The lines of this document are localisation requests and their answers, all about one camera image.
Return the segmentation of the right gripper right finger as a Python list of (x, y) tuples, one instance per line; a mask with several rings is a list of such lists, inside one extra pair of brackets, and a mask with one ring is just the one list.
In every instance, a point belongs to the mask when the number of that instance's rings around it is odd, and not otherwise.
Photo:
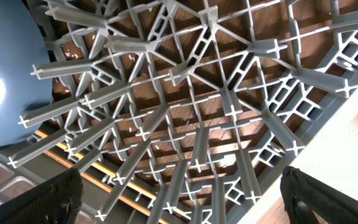
[(283, 169), (280, 191), (291, 224), (358, 223), (358, 201), (292, 166)]

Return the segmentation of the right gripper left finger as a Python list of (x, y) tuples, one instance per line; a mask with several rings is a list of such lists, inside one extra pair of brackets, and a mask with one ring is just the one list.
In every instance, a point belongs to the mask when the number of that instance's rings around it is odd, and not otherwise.
[(1, 204), (0, 224), (74, 224), (82, 195), (82, 178), (73, 167)]

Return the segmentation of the wooden chopstick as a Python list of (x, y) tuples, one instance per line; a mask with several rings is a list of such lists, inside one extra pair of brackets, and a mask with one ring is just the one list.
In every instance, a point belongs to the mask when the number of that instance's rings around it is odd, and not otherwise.
[[(41, 137), (42, 139), (43, 138), (46, 138), (48, 137), (48, 134), (43, 132), (43, 131), (40, 131), (40, 130), (36, 130), (35, 134), (39, 137)], [(94, 162), (92, 163), (91, 165), (92, 167), (96, 168), (97, 170), (101, 171), (102, 173), (108, 175), (108, 176), (111, 176), (111, 177), (115, 177), (116, 176), (116, 173), (111, 170), (110, 168), (108, 168), (106, 165), (102, 164), (101, 162)], [(140, 187), (144, 190), (146, 190), (145, 188), (141, 187), (139, 184), (136, 184), (135, 182), (133, 181), (130, 181), (132, 182), (133, 184), (135, 184), (136, 187)], [(183, 217), (187, 218), (188, 220), (190, 220), (190, 217), (186, 214), (186, 212), (180, 208), (175, 208), (174, 211), (180, 215), (182, 215)]]
[[(71, 168), (73, 166), (73, 163), (60, 157), (58, 154), (56, 154), (52, 151), (46, 151), (45, 155), (48, 157), (51, 157), (53, 160), (59, 162), (61, 165), (65, 166), (67, 168)], [(99, 187), (100, 189), (104, 190), (107, 193), (110, 193), (112, 191), (112, 187), (110, 187), (108, 184), (101, 182), (100, 180), (96, 179), (92, 175), (89, 175), (87, 172), (83, 172), (81, 174), (81, 176), (83, 178), (85, 178), (87, 181), (91, 182), (93, 185)], [(153, 195), (152, 193), (150, 193), (140, 187), (136, 187), (135, 184), (133, 184), (132, 182), (130, 182), (128, 184), (128, 187), (133, 188), (134, 190), (138, 191), (138, 193), (145, 195), (146, 197), (149, 197), (150, 199), (156, 199), (155, 195)], [(138, 202), (135, 202), (135, 200), (130, 199), (128, 196), (125, 196), (124, 194), (121, 194), (119, 196), (119, 200), (123, 201), (127, 205), (130, 205), (132, 208), (143, 213), (144, 215), (150, 216), (150, 214), (151, 214), (151, 211), (148, 208), (144, 207), (143, 205), (141, 205)]]

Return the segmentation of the large blue plate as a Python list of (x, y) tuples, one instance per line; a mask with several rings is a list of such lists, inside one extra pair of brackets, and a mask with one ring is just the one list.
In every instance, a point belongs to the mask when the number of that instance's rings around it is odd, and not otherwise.
[(49, 63), (44, 38), (25, 4), (0, 0), (0, 147), (34, 133), (20, 116), (50, 104), (52, 81), (33, 76), (33, 65)]

